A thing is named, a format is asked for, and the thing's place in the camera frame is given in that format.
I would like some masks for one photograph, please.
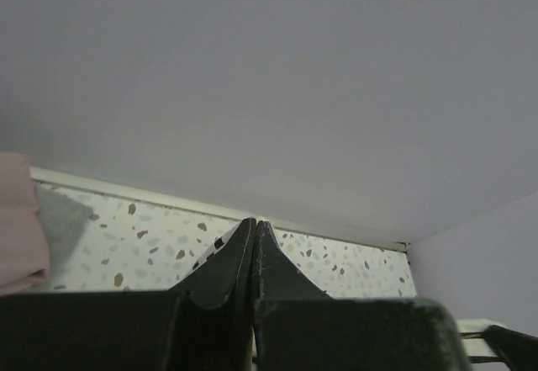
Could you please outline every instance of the speckled surface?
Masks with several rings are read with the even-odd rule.
[[[44,184],[93,207],[69,257],[34,291],[168,289],[239,221]],[[333,297],[415,296],[401,252],[275,230],[282,251]]]

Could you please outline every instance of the white edge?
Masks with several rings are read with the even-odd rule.
[[[381,249],[387,249],[396,252],[406,252],[406,245],[401,242],[367,238],[358,236],[357,234],[351,232],[320,229],[318,227],[298,224],[293,221],[279,220],[278,218],[261,216],[257,215],[256,213],[249,213],[238,209],[227,209],[218,205],[205,204],[188,199],[181,199],[179,197],[169,196],[161,193],[153,193],[138,188],[120,186],[118,184],[102,182],[89,178],[81,178],[78,176],[69,175],[67,173],[42,169],[40,167],[31,167],[30,171],[32,178],[40,182],[53,183],[59,186],[77,188],[80,190],[87,190],[95,193],[103,193],[111,196],[117,196],[123,199],[145,201],[147,203],[165,205],[177,209],[185,209],[188,211],[214,215],[216,217],[231,220],[243,220],[247,217],[255,217],[258,220],[269,221],[274,228],[283,231],[304,233],[311,236],[320,236],[335,241],[344,241],[355,243],[357,245],[378,247]]]

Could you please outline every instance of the terrazzo floor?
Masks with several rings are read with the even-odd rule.
[[[93,208],[74,248],[34,291],[169,289],[207,248],[238,224],[212,215],[43,183]],[[333,297],[414,297],[402,252],[275,230],[282,251]],[[60,246],[50,246],[51,251]]]

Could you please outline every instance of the pink towel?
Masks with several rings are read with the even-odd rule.
[[[0,153],[0,295],[49,277],[49,248],[38,209],[28,158]]]

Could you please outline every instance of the gray wall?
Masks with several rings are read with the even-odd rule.
[[[538,0],[0,0],[0,149],[412,241],[538,188]]]
[[[419,295],[538,336],[538,193],[409,249]]]

